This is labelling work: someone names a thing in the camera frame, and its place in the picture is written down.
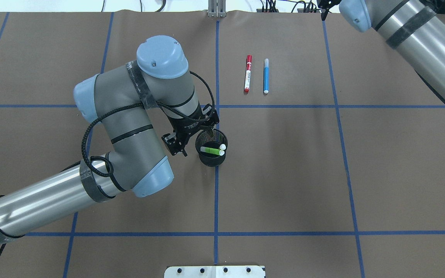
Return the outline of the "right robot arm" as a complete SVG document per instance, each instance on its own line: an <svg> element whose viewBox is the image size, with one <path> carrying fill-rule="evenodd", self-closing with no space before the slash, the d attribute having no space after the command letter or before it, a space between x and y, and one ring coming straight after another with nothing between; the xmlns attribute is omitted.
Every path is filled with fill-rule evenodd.
<svg viewBox="0 0 445 278"><path fill-rule="evenodd" d="M418 0L341 0L340 13L359 32L373 28L445 104L445 24Z"/></svg>

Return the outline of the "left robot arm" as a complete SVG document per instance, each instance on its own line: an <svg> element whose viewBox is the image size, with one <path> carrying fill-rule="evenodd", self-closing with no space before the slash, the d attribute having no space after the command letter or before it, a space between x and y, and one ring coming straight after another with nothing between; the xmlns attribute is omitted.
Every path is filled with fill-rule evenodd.
<svg viewBox="0 0 445 278"><path fill-rule="evenodd" d="M132 190L146 197L174 178L161 143L185 153L199 131L212 133L214 102L200 107L182 46L159 35L136 59L77 84L76 106L89 122L81 160L58 174L0 195L0 247L56 220Z"/></svg>

